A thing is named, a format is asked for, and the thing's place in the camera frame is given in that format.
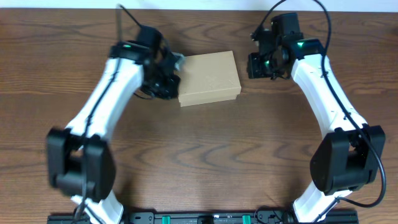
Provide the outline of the cardboard box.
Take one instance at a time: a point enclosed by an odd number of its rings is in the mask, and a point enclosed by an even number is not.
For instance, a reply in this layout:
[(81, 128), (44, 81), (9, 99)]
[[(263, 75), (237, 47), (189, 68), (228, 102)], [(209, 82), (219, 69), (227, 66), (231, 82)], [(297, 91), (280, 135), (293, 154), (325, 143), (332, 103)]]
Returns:
[(178, 76), (181, 107), (235, 100), (241, 92), (231, 50), (188, 56)]

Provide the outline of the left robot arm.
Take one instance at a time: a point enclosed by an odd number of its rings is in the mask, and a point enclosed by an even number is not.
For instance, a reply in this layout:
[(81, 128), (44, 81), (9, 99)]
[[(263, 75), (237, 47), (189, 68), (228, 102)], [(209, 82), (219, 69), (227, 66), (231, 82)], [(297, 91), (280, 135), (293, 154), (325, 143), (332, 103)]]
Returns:
[(158, 44), (120, 41), (110, 48), (103, 75), (79, 113), (46, 137), (49, 184), (77, 204), (72, 223), (121, 223), (124, 206), (113, 192), (116, 166), (109, 148), (114, 129), (137, 90), (165, 100), (178, 95), (185, 57)]

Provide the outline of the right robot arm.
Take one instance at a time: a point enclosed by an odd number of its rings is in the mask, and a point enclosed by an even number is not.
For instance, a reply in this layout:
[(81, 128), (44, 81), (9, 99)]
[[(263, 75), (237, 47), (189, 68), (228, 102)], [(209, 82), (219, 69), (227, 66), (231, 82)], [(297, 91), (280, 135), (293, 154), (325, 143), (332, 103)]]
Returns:
[(381, 156), (386, 140), (370, 126), (338, 83), (327, 45), (304, 39), (297, 30), (255, 31), (259, 51), (248, 60), (249, 77), (292, 79), (303, 91), (318, 121), (322, 141), (310, 160), (311, 183), (289, 211), (275, 213), (281, 223), (328, 223), (342, 201), (371, 208), (386, 194)]

